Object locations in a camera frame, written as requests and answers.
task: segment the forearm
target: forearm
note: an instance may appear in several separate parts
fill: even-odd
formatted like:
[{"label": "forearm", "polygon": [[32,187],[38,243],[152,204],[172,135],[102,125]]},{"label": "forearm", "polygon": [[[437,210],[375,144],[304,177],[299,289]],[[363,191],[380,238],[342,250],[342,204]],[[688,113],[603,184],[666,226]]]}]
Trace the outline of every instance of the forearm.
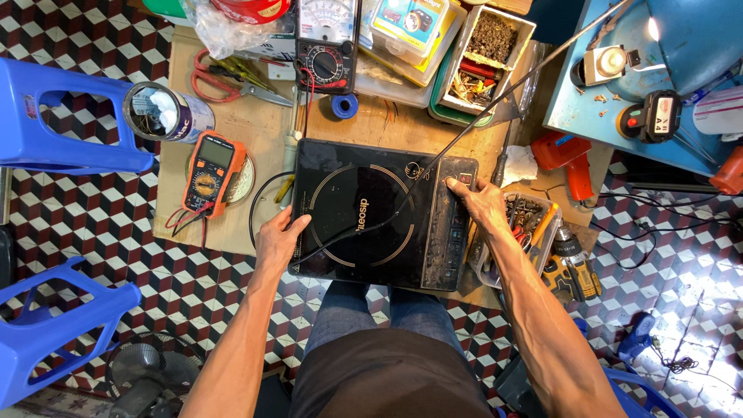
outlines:
[{"label": "forearm", "polygon": [[625,416],[590,345],[537,276],[507,225],[487,238],[499,266],[513,335],[551,417]]},{"label": "forearm", "polygon": [[252,417],[263,374],[265,336],[281,271],[259,266],[237,313],[198,376],[181,417]]}]

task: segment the hand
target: hand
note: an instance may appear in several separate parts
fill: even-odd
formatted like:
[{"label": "hand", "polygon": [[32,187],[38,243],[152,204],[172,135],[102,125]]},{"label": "hand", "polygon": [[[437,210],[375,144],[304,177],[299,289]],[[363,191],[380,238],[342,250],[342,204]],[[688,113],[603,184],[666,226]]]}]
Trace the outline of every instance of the hand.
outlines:
[{"label": "hand", "polygon": [[312,216],[302,215],[287,228],[290,218],[291,205],[261,225],[256,236],[256,270],[262,267],[284,271],[289,264],[296,246],[296,238],[305,230]]},{"label": "hand", "polygon": [[477,226],[491,236],[506,233],[512,237],[506,220],[506,201],[503,192],[494,184],[484,179],[477,179],[475,185],[479,191],[470,191],[464,183],[447,177],[447,187],[464,200],[464,206]]}]

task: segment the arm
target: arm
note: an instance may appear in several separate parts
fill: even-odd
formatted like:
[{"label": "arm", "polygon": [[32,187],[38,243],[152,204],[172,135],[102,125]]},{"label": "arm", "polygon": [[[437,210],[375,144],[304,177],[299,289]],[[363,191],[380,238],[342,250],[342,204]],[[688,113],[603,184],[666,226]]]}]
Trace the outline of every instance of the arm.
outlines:
[{"label": "arm", "polygon": [[513,238],[503,193],[478,179],[479,192],[448,178],[498,263],[513,336],[529,380],[550,417],[626,417],[591,346]]},{"label": "arm", "polygon": [[273,297],[296,238],[310,216],[289,225],[291,206],[261,226],[256,240],[256,270],[230,325],[199,373],[182,418],[252,417],[263,374],[265,338]]}]

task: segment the electric fan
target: electric fan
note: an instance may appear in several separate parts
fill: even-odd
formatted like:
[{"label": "electric fan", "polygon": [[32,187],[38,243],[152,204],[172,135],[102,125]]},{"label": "electric fan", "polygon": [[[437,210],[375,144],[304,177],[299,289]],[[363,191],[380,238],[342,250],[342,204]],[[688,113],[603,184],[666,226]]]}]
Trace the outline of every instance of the electric fan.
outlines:
[{"label": "electric fan", "polygon": [[134,334],[114,348],[106,384],[116,399],[111,418],[169,418],[183,405],[204,357],[182,338],[165,332]]}]

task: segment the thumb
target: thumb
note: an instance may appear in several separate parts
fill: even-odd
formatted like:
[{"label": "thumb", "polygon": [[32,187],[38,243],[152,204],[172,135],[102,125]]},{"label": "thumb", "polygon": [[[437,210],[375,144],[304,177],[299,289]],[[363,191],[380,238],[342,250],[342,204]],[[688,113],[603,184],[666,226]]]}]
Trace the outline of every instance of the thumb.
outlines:
[{"label": "thumb", "polygon": [[301,234],[302,231],[304,231],[305,228],[307,228],[307,224],[309,224],[311,220],[312,220],[312,216],[311,215],[309,215],[309,214],[302,215],[299,218],[297,218],[296,221],[294,221],[293,224],[291,224],[291,226],[289,227],[289,229],[288,229],[287,232],[292,237],[298,237],[299,234]]},{"label": "thumb", "polygon": [[446,183],[447,187],[451,189],[454,194],[461,198],[464,198],[468,194],[472,193],[470,189],[468,189],[467,186],[464,185],[464,183],[457,181],[457,179],[453,177],[447,177]]}]

